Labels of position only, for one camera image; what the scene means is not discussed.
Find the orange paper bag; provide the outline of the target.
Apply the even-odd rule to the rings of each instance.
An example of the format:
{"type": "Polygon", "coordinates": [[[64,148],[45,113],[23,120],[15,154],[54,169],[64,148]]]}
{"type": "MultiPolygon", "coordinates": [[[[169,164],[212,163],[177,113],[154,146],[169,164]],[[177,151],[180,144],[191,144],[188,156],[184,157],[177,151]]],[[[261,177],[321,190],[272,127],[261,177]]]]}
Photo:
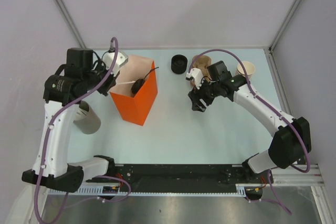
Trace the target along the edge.
{"type": "Polygon", "coordinates": [[[144,125],[158,94],[156,71],[153,59],[137,55],[130,55],[128,63],[120,69],[110,95],[123,120],[144,125]],[[133,97],[131,87],[138,79],[144,79],[145,83],[133,97]]]}

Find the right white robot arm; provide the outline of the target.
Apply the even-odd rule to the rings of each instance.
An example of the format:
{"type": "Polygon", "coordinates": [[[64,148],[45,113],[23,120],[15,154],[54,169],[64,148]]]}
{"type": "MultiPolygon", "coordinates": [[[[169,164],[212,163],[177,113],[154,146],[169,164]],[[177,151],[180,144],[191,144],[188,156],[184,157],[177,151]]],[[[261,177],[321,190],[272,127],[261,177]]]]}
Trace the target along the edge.
{"type": "Polygon", "coordinates": [[[201,70],[193,68],[186,74],[187,80],[194,82],[188,93],[192,110],[204,112],[216,97],[224,97],[240,105],[253,115],[270,133],[270,147],[243,162],[242,176],[254,183],[261,173],[279,167],[285,169],[311,151],[309,122],[300,117],[281,112],[262,98],[242,75],[232,76],[223,61],[210,65],[210,78],[205,78],[201,70]]]}

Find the black plastic cup lid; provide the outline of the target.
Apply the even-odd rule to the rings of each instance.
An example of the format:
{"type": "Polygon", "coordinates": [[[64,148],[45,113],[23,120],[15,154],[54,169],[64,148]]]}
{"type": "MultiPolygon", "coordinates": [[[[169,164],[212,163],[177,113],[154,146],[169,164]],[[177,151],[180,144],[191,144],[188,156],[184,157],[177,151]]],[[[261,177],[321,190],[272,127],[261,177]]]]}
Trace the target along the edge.
{"type": "Polygon", "coordinates": [[[138,92],[142,86],[144,85],[145,80],[144,79],[138,79],[137,81],[134,82],[134,84],[131,87],[131,91],[138,92]]]}

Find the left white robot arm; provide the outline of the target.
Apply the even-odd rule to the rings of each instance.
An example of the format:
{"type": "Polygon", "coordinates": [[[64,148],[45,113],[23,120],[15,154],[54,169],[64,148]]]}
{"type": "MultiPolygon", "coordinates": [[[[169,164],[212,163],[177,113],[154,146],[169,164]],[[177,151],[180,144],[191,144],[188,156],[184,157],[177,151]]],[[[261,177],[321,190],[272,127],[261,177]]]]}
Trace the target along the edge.
{"type": "Polygon", "coordinates": [[[107,95],[115,86],[120,69],[128,62],[122,52],[108,51],[93,60],[92,49],[70,48],[66,63],[45,82],[45,121],[41,144],[33,167],[22,173],[22,181],[49,189],[76,192],[83,182],[99,176],[110,182],[116,168],[111,157],[68,164],[70,131],[83,96],[95,91],[107,95]]]}

